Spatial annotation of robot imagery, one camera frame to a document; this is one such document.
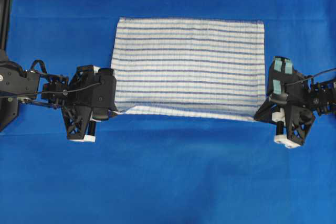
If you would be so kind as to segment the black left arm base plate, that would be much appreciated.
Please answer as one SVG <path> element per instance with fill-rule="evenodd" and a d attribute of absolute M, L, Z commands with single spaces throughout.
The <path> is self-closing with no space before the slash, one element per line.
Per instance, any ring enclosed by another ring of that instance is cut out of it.
<path fill-rule="evenodd" d="M 11 101 L 8 98 L 1 99 L 1 132 L 18 116 L 19 102 L 16 98 Z"/>

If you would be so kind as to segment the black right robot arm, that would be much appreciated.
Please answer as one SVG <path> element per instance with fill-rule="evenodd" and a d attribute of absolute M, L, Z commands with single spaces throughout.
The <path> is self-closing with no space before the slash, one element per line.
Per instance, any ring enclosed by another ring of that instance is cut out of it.
<path fill-rule="evenodd" d="M 268 71 L 267 97 L 254 120 L 274 124 L 274 141 L 301 147 L 316 115 L 335 113 L 335 79 L 314 82 L 297 71 L 290 59 L 275 57 Z"/>

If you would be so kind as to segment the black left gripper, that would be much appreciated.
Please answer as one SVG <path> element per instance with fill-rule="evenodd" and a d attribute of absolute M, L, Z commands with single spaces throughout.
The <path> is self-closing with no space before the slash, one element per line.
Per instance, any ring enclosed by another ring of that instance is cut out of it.
<path fill-rule="evenodd" d="M 61 109 L 67 139 L 93 143 L 96 124 L 120 114 L 114 101 L 116 85 L 113 69 L 81 66 L 71 80 L 50 77 L 43 85 L 41 98 Z"/>

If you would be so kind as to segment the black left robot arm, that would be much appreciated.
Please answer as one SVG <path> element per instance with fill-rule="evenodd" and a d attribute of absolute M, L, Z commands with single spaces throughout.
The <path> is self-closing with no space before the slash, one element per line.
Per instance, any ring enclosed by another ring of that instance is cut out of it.
<path fill-rule="evenodd" d="M 118 114 L 111 68 L 77 67 L 73 78 L 47 72 L 42 60 L 28 70 L 1 51 L 1 130 L 18 117 L 20 104 L 60 109 L 67 139 L 94 142 L 96 124 Z"/>

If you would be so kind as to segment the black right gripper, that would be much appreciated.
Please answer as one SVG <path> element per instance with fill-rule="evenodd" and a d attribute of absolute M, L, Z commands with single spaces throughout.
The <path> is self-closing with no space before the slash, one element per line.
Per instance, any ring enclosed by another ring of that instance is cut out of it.
<path fill-rule="evenodd" d="M 308 77 L 291 60 L 276 56 L 269 67 L 267 97 L 254 120 L 276 124 L 274 142 L 286 148 L 304 145 L 315 120 L 308 108 Z"/>

